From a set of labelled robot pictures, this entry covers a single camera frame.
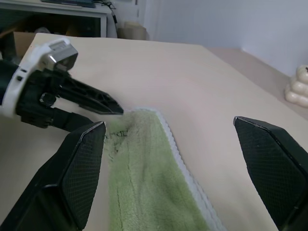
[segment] stacked ceramic figure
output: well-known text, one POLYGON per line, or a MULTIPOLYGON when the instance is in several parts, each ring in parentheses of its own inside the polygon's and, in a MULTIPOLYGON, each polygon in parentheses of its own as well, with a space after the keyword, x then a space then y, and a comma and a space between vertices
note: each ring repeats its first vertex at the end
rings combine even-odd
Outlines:
POLYGON ((291 78, 284 94, 288 102, 308 108, 308 65, 296 70, 296 76, 291 78))

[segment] textured black pad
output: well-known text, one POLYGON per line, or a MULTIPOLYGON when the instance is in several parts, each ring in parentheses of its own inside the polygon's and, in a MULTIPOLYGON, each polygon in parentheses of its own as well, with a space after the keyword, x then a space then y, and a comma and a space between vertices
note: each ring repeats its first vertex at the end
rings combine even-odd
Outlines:
POLYGON ((277 126, 244 117, 234 125, 249 176, 281 230, 307 195, 308 154, 277 126))
POLYGON ((104 129, 86 134, 66 172, 62 190, 79 229, 86 227, 100 175, 104 129))
POLYGON ((82 126, 35 174, 0 231, 80 231, 98 184, 106 127, 82 126))

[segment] screw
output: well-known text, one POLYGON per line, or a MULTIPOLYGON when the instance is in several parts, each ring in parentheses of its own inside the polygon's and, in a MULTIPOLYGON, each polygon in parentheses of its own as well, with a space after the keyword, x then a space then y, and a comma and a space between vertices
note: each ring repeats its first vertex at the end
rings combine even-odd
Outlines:
POLYGON ((54 102, 56 102, 56 97, 50 93, 44 93, 40 97, 39 101, 46 107, 51 107, 53 106, 54 102))

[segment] robotic arm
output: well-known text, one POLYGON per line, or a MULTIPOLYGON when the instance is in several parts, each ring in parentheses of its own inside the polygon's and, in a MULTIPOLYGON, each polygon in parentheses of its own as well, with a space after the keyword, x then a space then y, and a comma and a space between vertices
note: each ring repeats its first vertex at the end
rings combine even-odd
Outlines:
POLYGON ((19 115, 22 122, 39 128, 73 131, 89 119, 53 108, 57 98, 101 115, 123 114, 109 94, 70 76, 77 56, 69 39, 60 38, 36 47, 20 66, 0 61, 0 115, 19 115))
POLYGON ((86 227, 98 185, 104 122, 53 105, 57 98, 98 114, 123 114, 107 93, 67 72, 78 52, 66 38, 36 47, 20 66, 0 61, 0 115, 70 131, 59 150, 35 174, 0 231, 80 231, 86 227))

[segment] cardboard box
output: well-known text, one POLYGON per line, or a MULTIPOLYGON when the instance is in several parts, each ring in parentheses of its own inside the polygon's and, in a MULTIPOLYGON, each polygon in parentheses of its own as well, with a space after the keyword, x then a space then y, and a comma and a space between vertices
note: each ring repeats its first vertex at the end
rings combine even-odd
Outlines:
POLYGON ((125 22, 124 28, 118 29, 120 39, 146 40, 146 28, 135 22, 125 22))
POLYGON ((3 57, 22 58, 30 47, 35 33, 11 32, 3 39, 3 57))
POLYGON ((45 27, 52 33, 79 37, 70 16, 34 15, 11 25, 0 33, 0 50, 3 58, 21 59, 35 37, 34 31, 40 27, 45 27))

